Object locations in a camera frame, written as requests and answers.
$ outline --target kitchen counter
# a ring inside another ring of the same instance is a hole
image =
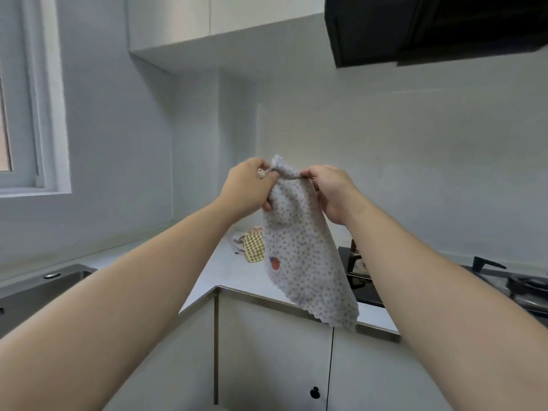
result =
[[[142,242],[139,241],[108,249],[78,258],[71,263],[81,263],[100,269],[110,265],[120,256],[137,247]],[[185,310],[190,304],[194,303],[198,298],[217,285],[291,303],[284,293],[271,283],[263,262],[249,263],[243,255],[236,255],[230,246],[228,236],[223,238],[217,246],[181,311]],[[358,307],[360,309],[359,323],[398,332],[386,309],[364,303],[358,303]]]

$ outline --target checkered cloth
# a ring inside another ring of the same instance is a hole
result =
[[[265,257],[265,245],[262,232],[250,232],[243,238],[247,262],[262,261]]]

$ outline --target forearm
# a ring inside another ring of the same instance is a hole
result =
[[[364,197],[345,223],[390,316],[458,410],[540,409],[548,331]]]
[[[4,409],[101,409],[158,343],[233,220],[214,202],[3,338]]]

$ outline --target white towel with dots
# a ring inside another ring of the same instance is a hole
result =
[[[269,171],[279,179],[264,212],[265,262],[270,280],[301,309],[333,327],[356,329],[358,303],[309,179],[280,156]]]

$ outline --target stainless steel sink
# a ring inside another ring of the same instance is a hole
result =
[[[0,288],[0,338],[94,271],[74,264]]]

